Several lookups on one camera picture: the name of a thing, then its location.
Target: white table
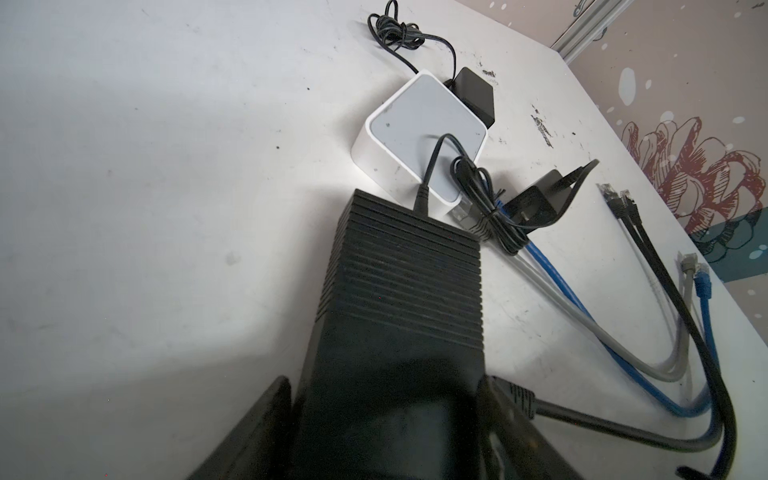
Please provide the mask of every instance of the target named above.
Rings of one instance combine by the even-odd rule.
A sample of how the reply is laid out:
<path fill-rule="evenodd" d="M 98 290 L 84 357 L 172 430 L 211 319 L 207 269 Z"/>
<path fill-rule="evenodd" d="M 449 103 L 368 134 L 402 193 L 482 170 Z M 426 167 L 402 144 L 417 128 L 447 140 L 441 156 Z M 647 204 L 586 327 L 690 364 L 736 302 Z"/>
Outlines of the white table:
<path fill-rule="evenodd" d="M 275 376 L 296 384 L 338 216 L 355 188 L 385 196 L 349 157 L 411 75 L 363 23 L 384 4 L 3 3 L 4 478 L 183 478 Z M 405 0 L 400 15 L 449 39 L 459 67 L 495 73 L 482 164 L 499 185 L 601 159 L 565 218 L 532 237 L 606 329 L 665 358 L 673 317 L 593 185 L 631 190 L 670 270 L 695 248 L 572 73 L 459 3 Z M 406 55 L 449 75 L 434 43 Z M 663 412 L 493 252 L 482 260 L 489 372 L 657 432 L 705 429 Z M 761 478 L 768 349 L 717 279 L 713 294 L 739 419 L 732 478 Z M 692 359 L 693 385 L 665 390 L 676 399 L 702 384 Z M 718 452 L 535 423 L 587 478 L 673 478 Z"/>

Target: wall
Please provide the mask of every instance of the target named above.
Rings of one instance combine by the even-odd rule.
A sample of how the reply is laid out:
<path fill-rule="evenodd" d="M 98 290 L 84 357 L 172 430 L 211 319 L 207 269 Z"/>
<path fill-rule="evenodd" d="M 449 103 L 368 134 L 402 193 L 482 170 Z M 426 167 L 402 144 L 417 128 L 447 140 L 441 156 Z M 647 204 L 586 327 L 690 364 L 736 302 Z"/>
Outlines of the wall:
<path fill-rule="evenodd" d="M 764 4 L 634 2 L 571 64 L 763 333 L 768 329 L 768 169 L 761 167 L 768 154 Z"/>
<path fill-rule="evenodd" d="M 551 46 L 571 23 L 578 0 L 457 0 L 539 43 Z M 593 0 L 584 3 L 586 9 Z"/>

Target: black power adapter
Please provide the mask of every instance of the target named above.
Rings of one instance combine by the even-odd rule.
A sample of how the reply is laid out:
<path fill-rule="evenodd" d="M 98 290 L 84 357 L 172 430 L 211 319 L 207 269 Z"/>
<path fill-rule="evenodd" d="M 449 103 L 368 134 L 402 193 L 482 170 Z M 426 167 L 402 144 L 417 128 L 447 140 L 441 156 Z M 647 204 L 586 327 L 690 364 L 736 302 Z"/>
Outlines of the black power adapter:
<path fill-rule="evenodd" d="M 289 480 L 478 478 L 480 244 L 356 190 L 296 393 Z"/>
<path fill-rule="evenodd" d="M 552 225 L 571 205 L 576 192 L 598 161 L 573 170 L 563 177 L 550 170 L 534 184 L 504 205 L 504 212 L 512 223 L 526 232 Z"/>
<path fill-rule="evenodd" d="M 496 122 L 493 111 L 493 87 L 475 72 L 464 67 L 453 82 L 448 80 L 445 86 L 485 124 L 486 128 L 490 128 Z"/>

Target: small white router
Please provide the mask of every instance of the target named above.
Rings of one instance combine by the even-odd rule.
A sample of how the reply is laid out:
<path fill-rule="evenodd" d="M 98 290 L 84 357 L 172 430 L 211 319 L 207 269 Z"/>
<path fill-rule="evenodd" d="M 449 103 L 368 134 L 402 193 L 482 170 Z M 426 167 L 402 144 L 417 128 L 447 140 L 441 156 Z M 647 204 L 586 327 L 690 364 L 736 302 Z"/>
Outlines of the small white router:
<path fill-rule="evenodd" d="M 488 129 L 434 75 L 420 71 L 366 119 L 352 159 L 395 201 L 411 208 L 443 134 L 458 138 L 477 163 Z M 457 156 L 451 142 L 443 142 L 429 181 L 430 217 L 442 217 L 462 199 L 449 171 Z"/>

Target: black power cord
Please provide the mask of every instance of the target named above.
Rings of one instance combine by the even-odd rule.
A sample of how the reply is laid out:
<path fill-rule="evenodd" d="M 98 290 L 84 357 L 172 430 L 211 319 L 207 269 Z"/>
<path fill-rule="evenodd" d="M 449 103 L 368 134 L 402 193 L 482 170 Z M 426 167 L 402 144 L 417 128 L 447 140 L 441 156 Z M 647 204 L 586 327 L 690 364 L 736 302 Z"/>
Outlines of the black power cord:
<path fill-rule="evenodd" d="M 389 6 L 395 6 L 394 17 L 389 16 Z M 408 68 L 413 70 L 413 73 L 419 73 L 419 70 L 413 66 L 413 64 L 405 60 L 397 50 L 399 48 L 407 48 L 408 50 L 416 50 L 418 47 L 424 45 L 424 40 L 439 41 L 451 51 L 453 55 L 453 76 L 446 86 L 450 87 L 453 80 L 456 78 L 456 51 L 453 49 L 447 40 L 437 35 L 430 35 L 422 33 L 419 30 L 419 26 L 415 23 L 398 23 L 397 22 L 397 0 L 389 0 L 384 8 L 384 15 L 372 13 L 368 16 L 368 29 L 371 31 L 374 39 L 392 55 L 395 55 L 402 63 L 408 65 Z M 371 24 L 371 19 L 376 19 L 376 26 Z"/>
<path fill-rule="evenodd" d="M 626 191 L 623 192 L 622 197 L 619 198 L 619 196 L 616 195 L 613 190 L 610 190 L 610 188 L 606 189 L 606 186 L 601 186 L 601 189 L 603 190 L 603 195 L 611 212 L 613 212 L 614 216 L 627 228 L 630 237 L 651 266 L 654 275 L 656 275 L 659 283 L 667 292 L 667 295 L 670 297 L 670 300 L 680 314 L 688 333 L 694 340 L 694 345 L 696 346 L 701 359 L 704 375 L 707 378 L 707 385 L 709 386 L 710 394 L 712 395 L 713 418 L 710 423 L 710 430 L 717 423 L 722 422 L 723 425 L 723 444 L 710 476 L 707 477 L 690 467 L 679 467 L 677 475 L 681 478 L 690 480 L 699 478 L 726 478 L 736 454 L 737 424 L 736 414 L 733 411 L 733 403 L 730 400 L 727 387 L 720 374 L 720 368 L 717 366 L 710 350 L 707 348 L 706 343 L 699 334 L 699 329 L 696 327 L 696 323 L 694 322 L 690 311 L 685 307 L 683 297 L 680 295 L 680 292 L 677 291 L 677 288 L 675 288 L 674 281 L 664 267 L 653 243 L 650 241 L 650 237 L 643 227 L 643 221 L 640 216 L 640 211 L 637 209 L 637 204 Z"/>
<path fill-rule="evenodd" d="M 458 141 L 458 138 L 451 134 L 443 134 L 437 139 L 435 149 L 432 150 L 432 156 L 429 158 L 427 169 L 424 171 L 424 177 L 422 178 L 422 184 L 419 185 L 419 189 L 416 191 L 416 200 L 413 202 L 413 211 L 423 217 L 429 216 L 429 180 L 432 179 L 432 172 L 435 170 L 435 163 L 437 163 L 437 156 L 440 155 L 440 147 L 445 139 L 449 139 L 456 150 L 460 153 L 458 158 L 469 158 L 467 151 L 464 150 L 462 143 Z"/>
<path fill-rule="evenodd" d="M 658 449 L 670 450 L 672 452 L 703 452 L 704 450 L 711 449 L 720 441 L 720 431 L 723 428 L 723 424 L 717 414 L 713 415 L 713 420 L 710 422 L 709 429 L 702 436 L 696 439 L 673 439 L 646 430 L 636 429 L 635 427 L 612 422 L 611 420 L 601 419 L 593 415 L 555 405 L 554 403 L 545 402 L 544 400 L 536 398 L 536 395 L 531 390 L 507 382 L 503 379 L 494 377 L 494 380 L 530 419 L 533 419 L 534 415 L 541 415 L 550 419 L 570 423 L 571 425 L 582 427 L 584 429 L 594 430 L 595 432 L 631 440 Z"/>
<path fill-rule="evenodd" d="M 458 157 L 451 163 L 451 176 L 467 199 L 480 210 L 505 253 L 515 255 L 528 245 L 526 230 L 512 223 L 497 205 L 504 191 L 493 191 L 491 175 L 485 168 L 475 166 L 467 157 Z"/>

